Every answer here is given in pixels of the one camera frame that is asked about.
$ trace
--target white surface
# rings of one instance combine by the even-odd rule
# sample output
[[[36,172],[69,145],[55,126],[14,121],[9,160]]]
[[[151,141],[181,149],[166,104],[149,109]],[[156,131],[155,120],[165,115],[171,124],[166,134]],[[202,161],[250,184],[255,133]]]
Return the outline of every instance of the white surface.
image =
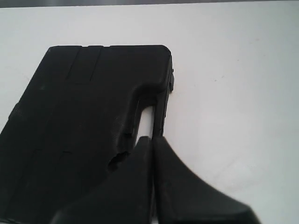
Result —
[[[0,9],[0,129],[53,45],[164,44],[165,136],[263,224],[299,219],[299,2]]]

